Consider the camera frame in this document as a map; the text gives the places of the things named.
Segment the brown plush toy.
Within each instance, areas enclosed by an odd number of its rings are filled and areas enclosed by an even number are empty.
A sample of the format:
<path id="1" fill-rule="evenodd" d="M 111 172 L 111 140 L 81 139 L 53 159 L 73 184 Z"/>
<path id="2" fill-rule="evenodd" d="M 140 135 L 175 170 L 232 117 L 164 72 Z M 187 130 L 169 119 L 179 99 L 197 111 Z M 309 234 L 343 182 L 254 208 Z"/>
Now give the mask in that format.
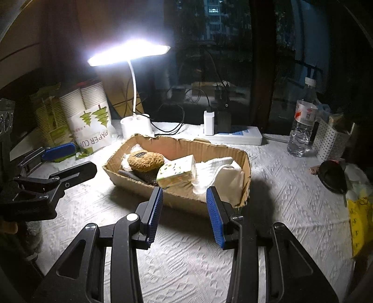
<path id="1" fill-rule="evenodd" d="M 139 150 L 131 153 L 127 161 L 132 170 L 150 172 L 164 165 L 164 156 L 160 153 Z"/>

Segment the white paper towel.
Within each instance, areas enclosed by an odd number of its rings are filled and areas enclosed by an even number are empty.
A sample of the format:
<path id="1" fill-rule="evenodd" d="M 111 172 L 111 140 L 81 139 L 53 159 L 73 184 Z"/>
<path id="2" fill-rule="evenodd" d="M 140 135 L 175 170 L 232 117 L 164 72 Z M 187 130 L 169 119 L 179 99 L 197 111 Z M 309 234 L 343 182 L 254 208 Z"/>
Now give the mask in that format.
<path id="1" fill-rule="evenodd" d="M 214 158 L 195 164 L 193 193 L 205 201 L 206 191 L 214 186 L 221 200 L 238 206 L 242 198 L 245 173 L 232 157 Z"/>

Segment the grey sock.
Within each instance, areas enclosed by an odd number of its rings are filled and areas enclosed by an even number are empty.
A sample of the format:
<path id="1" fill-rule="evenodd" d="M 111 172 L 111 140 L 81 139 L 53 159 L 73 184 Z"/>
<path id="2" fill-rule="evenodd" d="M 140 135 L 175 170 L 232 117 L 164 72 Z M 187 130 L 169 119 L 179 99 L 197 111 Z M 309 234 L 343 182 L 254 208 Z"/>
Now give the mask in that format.
<path id="1" fill-rule="evenodd" d="M 142 183 L 146 183 L 149 185 L 156 186 L 156 176 L 153 173 L 148 172 L 139 172 L 139 171 L 126 171 L 126 170 L 118 170 L 118 174 L 131 178 L 135 181 L 139 181 Z"/>

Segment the green paper cup pack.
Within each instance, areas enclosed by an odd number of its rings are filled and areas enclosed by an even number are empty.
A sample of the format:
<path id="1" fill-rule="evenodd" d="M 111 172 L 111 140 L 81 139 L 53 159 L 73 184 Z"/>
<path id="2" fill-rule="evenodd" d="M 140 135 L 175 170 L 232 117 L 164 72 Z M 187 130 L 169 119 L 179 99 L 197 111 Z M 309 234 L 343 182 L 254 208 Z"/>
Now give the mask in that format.
<path id="1" fill-rule="evenodd" d="M 58 97 L 61 83 L 40 88 L 30 95 L 38 133 L 44 146 L 54 147 L 73 141 Z"/>

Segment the white paper cup pack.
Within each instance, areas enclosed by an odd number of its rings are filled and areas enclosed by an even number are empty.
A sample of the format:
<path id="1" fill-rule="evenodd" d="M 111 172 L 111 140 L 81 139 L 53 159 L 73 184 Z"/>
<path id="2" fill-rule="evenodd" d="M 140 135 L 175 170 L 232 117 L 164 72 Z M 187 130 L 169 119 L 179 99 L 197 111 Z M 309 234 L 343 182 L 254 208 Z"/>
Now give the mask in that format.
<path id="1" fill-rule="evenodd" d="M 59 96 L 69 130 L 81 156 L 95 153 L 117 137 L 103 83 L 91 79 Z"/>

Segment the white tablecloth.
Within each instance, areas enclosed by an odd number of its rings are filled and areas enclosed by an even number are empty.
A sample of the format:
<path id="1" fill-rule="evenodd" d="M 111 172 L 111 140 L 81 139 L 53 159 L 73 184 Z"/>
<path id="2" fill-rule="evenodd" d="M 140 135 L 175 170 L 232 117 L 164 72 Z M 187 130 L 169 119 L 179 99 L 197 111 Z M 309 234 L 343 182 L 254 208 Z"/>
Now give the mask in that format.
<path id="1" fill-rule="evenodd" d="M 97 175 L 66 191 L 57 217 L 42 223 L 37 265 L 47 273 L 73 238 L 89 223 L 116 223 L 148 198 L 149 186 L 117 174 L 121 159 L 133 145 L 163 152 L 169 158 L 192 154 L 197 162 L 233 157 L 245 170 L 242 201 L 266 232 L 284 223 L 322 270 L 339 299 L 344 299 L 353 274 L 352 239 L 344 198 L 327 190 L 309 169 L 315 157 L 292 157 L 284 136 L 259 146 L 213 145 L 195 139 L 194 127 L 176 137 L 115 138 L 90 156 Z M 149 250 L 137 252 L 145 302 L 224 302 L 233 253 L 214 241 L 206 205 L 164 195 L 161 221 Z"/>

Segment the yellow wet wipes pack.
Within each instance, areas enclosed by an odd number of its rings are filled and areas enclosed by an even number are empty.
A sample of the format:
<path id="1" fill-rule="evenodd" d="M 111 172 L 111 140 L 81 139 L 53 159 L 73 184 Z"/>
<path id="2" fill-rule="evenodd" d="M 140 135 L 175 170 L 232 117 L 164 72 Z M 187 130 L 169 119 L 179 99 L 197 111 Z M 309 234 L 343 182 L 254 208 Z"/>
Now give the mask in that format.
<path id="1" fill-rule="evenodd" d="M 372 203 L 367 198 L 347 199 L 352 237 L 352 256 L 358 256 L 372 241 Z"/>

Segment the brown cardboard box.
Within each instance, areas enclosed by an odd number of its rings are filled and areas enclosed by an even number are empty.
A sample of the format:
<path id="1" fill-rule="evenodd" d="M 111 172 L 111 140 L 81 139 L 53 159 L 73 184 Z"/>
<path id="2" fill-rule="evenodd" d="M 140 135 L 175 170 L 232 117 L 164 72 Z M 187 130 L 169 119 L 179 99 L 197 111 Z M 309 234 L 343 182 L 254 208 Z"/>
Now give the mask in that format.
<path id="1" fill-rule="evenodd" d="M 236 209 L 249 197 L 249 157 L 224 145 L 136 134 L 103 169 L 120 188 L 148 197 L 159 186 L 167 207 L 201 216 L 207 215 L 208 187 L 216 187 L 220 198 Z"/>

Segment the black round object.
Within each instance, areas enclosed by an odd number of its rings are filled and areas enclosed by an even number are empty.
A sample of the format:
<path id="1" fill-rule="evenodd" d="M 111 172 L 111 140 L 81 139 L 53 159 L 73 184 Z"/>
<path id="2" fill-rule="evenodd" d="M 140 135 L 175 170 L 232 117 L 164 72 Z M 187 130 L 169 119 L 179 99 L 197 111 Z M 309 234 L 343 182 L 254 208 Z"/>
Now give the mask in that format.
<path id="1" fill-rule="evenodd" d="M 346 194 L 347 183 L 342 166 L 333 160 L 327 160 L 320 164 L 317 175 L 321 183 L 331 192 Z"/>

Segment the white perforated organizer basket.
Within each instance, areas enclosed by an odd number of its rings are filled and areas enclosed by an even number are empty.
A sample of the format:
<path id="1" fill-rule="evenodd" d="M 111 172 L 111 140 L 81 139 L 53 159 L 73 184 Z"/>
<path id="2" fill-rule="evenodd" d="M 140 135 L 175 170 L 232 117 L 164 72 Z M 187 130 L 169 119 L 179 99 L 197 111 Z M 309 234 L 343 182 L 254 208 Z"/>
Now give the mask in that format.
<path id="1" fill-rule="evenodd" d="M 328 121 L 321 118 L 316 120 L 319 125 L 315 135 L 313 149 L 319 161 L 339 160 L 352 134 L 345 126 L 345 116 L 343 114 L 332 114 Z"/>

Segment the white power strip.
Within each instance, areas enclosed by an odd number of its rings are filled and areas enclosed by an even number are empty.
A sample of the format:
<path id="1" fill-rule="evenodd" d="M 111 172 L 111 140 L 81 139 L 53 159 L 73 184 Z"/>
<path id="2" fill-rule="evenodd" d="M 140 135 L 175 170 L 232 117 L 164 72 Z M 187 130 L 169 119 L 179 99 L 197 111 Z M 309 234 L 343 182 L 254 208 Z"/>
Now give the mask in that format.
<path id="1" fill-rule="evenodd" d="M 207 140 L 212 144 L 220 145 L 255 145 L 262 144 L 262 134 L 254 126 L 232 126 L 230 133 L 218 133 L 205 135 L 203 125 L 200 126 L 198 138 Z"/>

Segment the white charger plug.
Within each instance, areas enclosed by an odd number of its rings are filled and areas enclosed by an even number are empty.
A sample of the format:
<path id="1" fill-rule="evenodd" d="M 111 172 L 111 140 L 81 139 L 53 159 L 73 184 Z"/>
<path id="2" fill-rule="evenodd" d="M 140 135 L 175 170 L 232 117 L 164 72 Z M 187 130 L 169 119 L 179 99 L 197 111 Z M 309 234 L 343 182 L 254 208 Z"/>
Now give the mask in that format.
<path id="1" fill-rule="evenodd" d="M 213 136 L 215 130 L 215 113 L 213 111 L 204 111 L 204 134 L 206 136 Z"/>

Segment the clear water bottle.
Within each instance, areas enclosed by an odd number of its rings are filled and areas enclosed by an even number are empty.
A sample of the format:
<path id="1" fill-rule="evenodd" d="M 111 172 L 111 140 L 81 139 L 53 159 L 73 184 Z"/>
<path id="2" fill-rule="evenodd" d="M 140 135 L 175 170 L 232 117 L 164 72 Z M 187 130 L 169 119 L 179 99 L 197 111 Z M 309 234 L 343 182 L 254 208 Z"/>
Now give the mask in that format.
<path id="1" fill-rule="evenodd" d="M 308 151 L 317 116 L 316 81 L 305 77 L 305 86 L 297 100 L 294 121 L 290 132 L 287 151 L 294 157 L 303 157 Z"/>

